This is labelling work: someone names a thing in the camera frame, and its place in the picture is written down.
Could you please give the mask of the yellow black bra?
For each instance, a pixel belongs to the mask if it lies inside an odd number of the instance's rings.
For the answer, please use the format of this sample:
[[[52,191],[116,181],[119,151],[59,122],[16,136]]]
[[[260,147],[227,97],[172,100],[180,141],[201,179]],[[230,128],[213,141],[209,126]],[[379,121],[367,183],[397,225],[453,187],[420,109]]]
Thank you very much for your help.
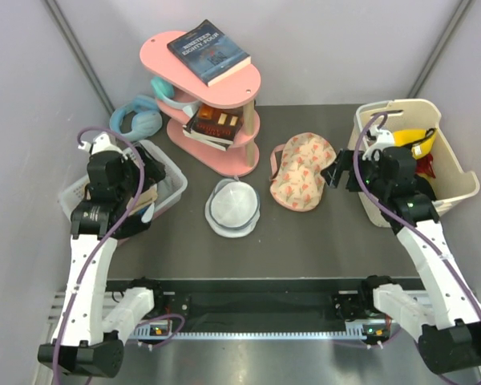
[[[414,128],[393,132],[394,144],[397,147],[408,148],[412,156],[422,159],[430,154],[436,140],[437,128]]]

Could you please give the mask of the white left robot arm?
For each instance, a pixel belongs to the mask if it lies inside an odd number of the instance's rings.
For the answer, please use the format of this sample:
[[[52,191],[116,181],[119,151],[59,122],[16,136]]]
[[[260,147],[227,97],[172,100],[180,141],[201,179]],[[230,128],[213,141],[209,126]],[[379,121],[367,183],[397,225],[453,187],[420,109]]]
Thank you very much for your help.
[[[71,212],[71,267],[63,308],[49,342],[38,348],[42,365],[61,374],[114,378],[124,345],[146,315],[157,318],[166,300],[156,285],[130,286],[103,315],[107,275],[117,245],[149,229],[155,201],[143,199],[165,178],[164,164],[142,145],[128,152],[92,146],[83,199]]]

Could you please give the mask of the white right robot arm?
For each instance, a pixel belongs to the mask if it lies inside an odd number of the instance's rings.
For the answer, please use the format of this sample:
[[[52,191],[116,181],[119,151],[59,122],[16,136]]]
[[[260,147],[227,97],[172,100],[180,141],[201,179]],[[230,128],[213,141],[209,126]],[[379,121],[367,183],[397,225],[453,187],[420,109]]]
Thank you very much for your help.
[[[359,310],[370,318],[384,314],[395,320],[440,378],[481,367],[481,304],[455,263],[429,183],[416,174],[415,158],[401,147],[377,150],[369,157],[342,149],[321,176],[335,188],[344,172],[349,174],[346,189],[364,193],[390,225],[430,300],[423,306],[393,278],[372,275],[359,286]]]

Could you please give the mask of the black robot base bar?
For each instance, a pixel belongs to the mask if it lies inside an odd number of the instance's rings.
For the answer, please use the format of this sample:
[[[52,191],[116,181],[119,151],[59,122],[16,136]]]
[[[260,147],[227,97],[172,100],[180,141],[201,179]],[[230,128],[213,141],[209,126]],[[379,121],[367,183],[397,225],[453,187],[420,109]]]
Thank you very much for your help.
[[[263,278],[160,279],[138,278],[107,282],[114,300],[127,290],[154,291],[149,318],[174,314],[164,322],[180,331],[330,331],[348,323],[384,324],[385,317],[369,303],[368,289],[377,284],[399,284],[411,293],[422,291],[417,278]]]

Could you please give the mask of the cream plastic laundry basket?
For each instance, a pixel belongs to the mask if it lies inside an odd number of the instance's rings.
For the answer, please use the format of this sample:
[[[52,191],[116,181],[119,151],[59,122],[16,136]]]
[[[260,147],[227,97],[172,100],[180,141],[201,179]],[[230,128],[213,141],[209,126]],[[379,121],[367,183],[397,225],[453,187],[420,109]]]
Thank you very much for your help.
[[[440,130],[442,114],[439,109],[426,99],[394,99],[362,105],[354,114],[354,127],[351,132],[348,148],[353,149],[366,123],[378,112],[388,113],[383,128],[392,132],[395,143],[408,144],[422,139],[426,130],[433,128],[435,133],[427,144],[420,149],[414,148],[412,153],[425,160],[432,156],[431,166],[421,174],[428,180],[435,193],[433,204],[439,213],[444,215],[457,204],[475,196],[480,189],[476,174],[463,171],[458,159]]]

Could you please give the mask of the white perforated plastic basket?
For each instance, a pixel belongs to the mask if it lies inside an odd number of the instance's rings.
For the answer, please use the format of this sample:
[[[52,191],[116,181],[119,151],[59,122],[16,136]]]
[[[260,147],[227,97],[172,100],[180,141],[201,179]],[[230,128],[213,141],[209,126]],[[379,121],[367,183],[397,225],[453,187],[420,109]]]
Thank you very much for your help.
[[[126,214],[127,208],[133,208],[143,189],[144,166],[139,153],[135,150],[135,147],[139,146],[144,146],[154,158],[165,165],[165,178],[156,185],[158,192],[156,202],[136,215],[130,216],[130,213],[127,214],[126,219],[118,228],[114,229],[111,238],[122,241],[148,230],[154,219],[180,200],[187,187],[186,177],[159,147],[149,140],[141,140],[134,144],[132,148],[121,149],[123,155],[133,153],[137,157],[140,170],[137,192],[133,198],[127,198],[126,204],[98,204],[85,201],[83,199],[84,188],[89,182],[87,174],[59,196],[59,203],[70,221],[72,245],[84,241],[92,245],[99,243],[106,233],[114,228],[117,221]]]

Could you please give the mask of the beige folded garment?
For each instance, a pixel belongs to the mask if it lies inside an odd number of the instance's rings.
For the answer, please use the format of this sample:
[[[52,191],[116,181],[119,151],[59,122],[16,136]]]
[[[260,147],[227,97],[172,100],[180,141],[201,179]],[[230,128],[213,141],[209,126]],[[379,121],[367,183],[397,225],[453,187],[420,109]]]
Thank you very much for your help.
[[[139,199],[130,212],[130,216],[136,215],[138,212],[146,209],[149,205],[155,203],[157,198],[158,192],[156,186],[152,186],[151,188],[147,189],[139,196]]]

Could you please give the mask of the blue headphones on floor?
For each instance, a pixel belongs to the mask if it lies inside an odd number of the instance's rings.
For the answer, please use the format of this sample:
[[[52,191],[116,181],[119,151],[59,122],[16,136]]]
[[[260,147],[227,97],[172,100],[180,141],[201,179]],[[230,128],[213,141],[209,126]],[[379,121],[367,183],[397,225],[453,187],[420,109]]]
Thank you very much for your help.
[[[132,114],[131,130],[121,132],[123,120]],[[155,135],[163,125],[156,100],[146,95],[137,95],[130,103],[117,108],[109,120],[109,128],[130,142],[138,142]]]

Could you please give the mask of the dark red paperback book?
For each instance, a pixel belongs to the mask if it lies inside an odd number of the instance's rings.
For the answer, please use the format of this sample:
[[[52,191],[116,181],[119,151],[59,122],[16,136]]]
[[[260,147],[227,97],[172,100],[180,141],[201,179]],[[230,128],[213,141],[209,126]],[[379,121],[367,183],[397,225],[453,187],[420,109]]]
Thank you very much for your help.
[[[243,124],[242,107],[221,109],[203,103],[183,130],[201,139],[231,145]]]

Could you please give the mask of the teal headphones on shelf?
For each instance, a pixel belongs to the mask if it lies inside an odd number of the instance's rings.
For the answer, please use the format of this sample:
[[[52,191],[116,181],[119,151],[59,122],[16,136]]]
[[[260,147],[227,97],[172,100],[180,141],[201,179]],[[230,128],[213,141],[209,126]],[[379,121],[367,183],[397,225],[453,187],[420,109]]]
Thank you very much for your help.
[[[181,110],[189,118],[192,118],[200,108],[201,102],[199,100],[192,102],[178,102],[174,100],[174,87],[159,76],[154,76],[151,79],[151,85],[157,99],[162,100],[169,107]]]

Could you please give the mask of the pink three-tier shelf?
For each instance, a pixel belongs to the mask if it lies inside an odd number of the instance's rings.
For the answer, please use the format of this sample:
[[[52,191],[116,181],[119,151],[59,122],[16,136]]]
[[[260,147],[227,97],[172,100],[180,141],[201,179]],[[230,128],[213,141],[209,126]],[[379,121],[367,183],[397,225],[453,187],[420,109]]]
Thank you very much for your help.
[[[260,117],[255,97],[261,75],[249,64],[207,86],[169,49],[182,31],[150,37],[140,48],[141,63],[155,76],[151,84],[159,109],[169,116],[169,139],[222,176],[246,176],[259,161],[255,142]]]

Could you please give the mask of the black garment in basket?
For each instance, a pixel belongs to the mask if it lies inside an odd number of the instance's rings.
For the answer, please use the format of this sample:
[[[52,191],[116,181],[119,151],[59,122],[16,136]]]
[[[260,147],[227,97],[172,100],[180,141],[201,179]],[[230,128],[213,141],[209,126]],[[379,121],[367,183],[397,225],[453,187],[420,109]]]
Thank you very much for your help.
[[[422,177],[418,174],[416,174],[414,176],[414,178],[416,180],[417,191],[421,194],[426,195],[431,201],[436,201],[437,197],[436,197],[435,191],[433,190],[430,182],[426,178],[424,178],[424,177]]]

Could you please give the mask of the blue Nineteen Eighty-Four book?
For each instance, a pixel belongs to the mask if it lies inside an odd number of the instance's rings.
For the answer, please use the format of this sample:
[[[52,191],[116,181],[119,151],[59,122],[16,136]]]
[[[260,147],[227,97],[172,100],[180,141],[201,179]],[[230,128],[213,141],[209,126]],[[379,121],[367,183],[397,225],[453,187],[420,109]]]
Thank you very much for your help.
[[[251,55],[207,19],[167,48],[208,87],[252,64]]]

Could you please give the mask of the red strappy garment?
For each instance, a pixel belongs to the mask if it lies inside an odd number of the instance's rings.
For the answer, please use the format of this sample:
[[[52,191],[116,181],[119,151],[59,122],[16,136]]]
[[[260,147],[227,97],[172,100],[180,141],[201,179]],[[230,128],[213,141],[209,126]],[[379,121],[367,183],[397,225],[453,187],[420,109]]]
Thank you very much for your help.
[[[435,179],[435,171],[433,169],[434,157],[429,153],[426,156],[416,160],[415,173],[426,179]]]

